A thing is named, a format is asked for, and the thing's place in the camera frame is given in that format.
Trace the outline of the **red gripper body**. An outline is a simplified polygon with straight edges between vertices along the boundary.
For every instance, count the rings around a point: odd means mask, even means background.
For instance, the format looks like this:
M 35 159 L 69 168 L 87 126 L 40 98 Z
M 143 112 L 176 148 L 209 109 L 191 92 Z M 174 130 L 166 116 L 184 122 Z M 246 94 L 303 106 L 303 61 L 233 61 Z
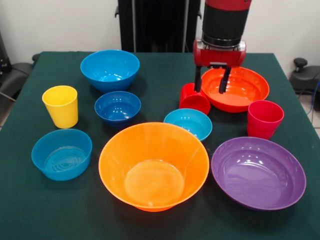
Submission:
M 193 59 L 197 67 L 239 67 L 246 57 L 246 42 L 231 48 L 219 48 L 205 44 L 201 39 L 193 42 Z

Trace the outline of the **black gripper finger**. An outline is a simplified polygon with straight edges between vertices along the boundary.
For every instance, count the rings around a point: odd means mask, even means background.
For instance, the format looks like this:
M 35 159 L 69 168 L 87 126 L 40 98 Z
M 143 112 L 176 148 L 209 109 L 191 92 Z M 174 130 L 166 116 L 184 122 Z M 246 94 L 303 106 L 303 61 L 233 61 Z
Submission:
M 194 91 L 200 92 L 202 88 L 201 66 L 195 68 Z
M 224 74 L 223 74 L 222 79 L 220 80 L 219 90 L 218 90 L 220 94 L 225 93 L 227 90 L 227 84 L 228 84 L 231 70 L 232 70 L 232 68 L 229 66 L 225 67 L 225 69 L 224 69 Z

